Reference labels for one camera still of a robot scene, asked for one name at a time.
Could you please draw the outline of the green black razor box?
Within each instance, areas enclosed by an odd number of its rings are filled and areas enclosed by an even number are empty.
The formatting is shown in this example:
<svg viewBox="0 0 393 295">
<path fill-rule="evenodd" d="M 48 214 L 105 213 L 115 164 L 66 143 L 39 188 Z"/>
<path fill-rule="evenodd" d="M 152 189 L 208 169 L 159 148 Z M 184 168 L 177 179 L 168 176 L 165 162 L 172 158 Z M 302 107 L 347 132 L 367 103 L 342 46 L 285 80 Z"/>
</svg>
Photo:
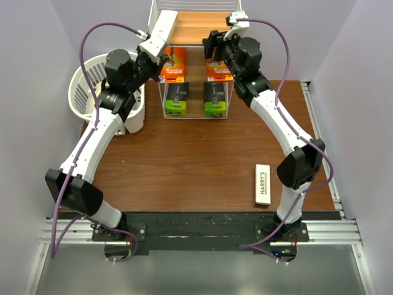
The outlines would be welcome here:
<svg viewBox="0 0 393 295">
<path fill-rule="evenodd" d="M 227 115 L 227 99 L 222 82 L 205 82 L 203 94 L 206 117 L 221 118 Z"/>
<path fill-rule="evenodd" d="M 189 83 L 169 84 L 165 97 L 165 114 L 167 116 L 186 116 Z"/>
</svg>

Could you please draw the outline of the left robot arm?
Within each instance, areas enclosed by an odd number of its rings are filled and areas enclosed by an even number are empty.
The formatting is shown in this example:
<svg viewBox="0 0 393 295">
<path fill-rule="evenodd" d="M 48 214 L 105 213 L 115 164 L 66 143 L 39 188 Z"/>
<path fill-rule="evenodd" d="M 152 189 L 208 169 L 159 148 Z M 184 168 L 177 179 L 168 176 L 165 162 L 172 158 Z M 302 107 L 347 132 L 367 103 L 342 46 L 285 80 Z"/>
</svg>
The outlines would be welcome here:
<svg viewBox="0 0 393 295">
<path fill-rule="evenodd" d="M 137 104 L 136 92 L 149 79 L 159 78 L 167 59 L 166 54 L 151 57 L 117 49 L 83 61 L 79 70 L 91 91 L 94 109 L 70 156 L 45 175 L 56 209 L 64 206 L 106 226 L 105 233 L 113 241 L 126 237 L 124 214 L 108 204 L 93 185 L 95 173 L 109 143 Z"/>
</svg>

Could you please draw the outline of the orange Gillette razor pack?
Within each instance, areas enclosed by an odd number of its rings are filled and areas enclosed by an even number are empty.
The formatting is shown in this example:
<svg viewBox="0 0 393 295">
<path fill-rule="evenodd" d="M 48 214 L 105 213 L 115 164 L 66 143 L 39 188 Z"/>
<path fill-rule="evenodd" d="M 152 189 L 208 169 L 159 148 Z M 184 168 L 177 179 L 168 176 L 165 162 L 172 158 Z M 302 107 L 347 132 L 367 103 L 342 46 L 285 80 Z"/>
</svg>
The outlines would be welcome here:
<svg viewBox="0 0 393 295">
<path fill-rule="evenodd" d="M 223 61 L 206 60 L 206 76 L 208 82 L 228 82 L 233 80 L 230 70 Z"/>
<path fill-rule="evenodd" d="M 160 83 L 184 83 L 187 49 L 169 46 L 166 48 L 165 54 L 168 56 L 168 60 L 159 75 Z"/>
</svg>

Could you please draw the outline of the grey Harry's box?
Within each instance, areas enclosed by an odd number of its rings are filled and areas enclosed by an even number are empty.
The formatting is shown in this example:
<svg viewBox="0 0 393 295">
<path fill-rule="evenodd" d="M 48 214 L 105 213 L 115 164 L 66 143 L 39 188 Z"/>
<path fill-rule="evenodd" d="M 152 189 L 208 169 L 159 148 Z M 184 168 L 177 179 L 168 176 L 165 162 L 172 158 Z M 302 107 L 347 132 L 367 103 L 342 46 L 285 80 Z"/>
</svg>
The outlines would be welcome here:
<svg viewBox="0 0 393 295">
<path fill-rule="evenodd" d="M 176 27 L 177 19 L 178 11 L 162 10 L 150 34 L 150 41 L 159 46 L 168 45 Z"/>
</svg>

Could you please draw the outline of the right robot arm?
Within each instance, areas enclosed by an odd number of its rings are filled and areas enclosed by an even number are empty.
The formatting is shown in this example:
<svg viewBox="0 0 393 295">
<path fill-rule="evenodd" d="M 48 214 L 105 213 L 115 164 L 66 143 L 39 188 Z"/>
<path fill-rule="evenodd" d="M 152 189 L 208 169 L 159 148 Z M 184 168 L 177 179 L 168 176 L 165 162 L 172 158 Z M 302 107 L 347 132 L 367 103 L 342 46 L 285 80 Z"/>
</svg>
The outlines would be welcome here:
<svg viewBox="0 0 393 295">
<path fill-rule="evenodd" d="M 226 37 L 214 30 L 203 39 L 203 46 L 205 58 L 224 62 L 237 96 L 265 122 L 285 155 L 276 169 L 282 183 L 276 224 L 264 239 L 286 242 L 301 222 L 303 201 L 321 168 L 325 143 L 307 134 L 277 98 L 278 91 L 260 71 L 262 52 L 257 40 L 238 34 Z"/>
</svg>

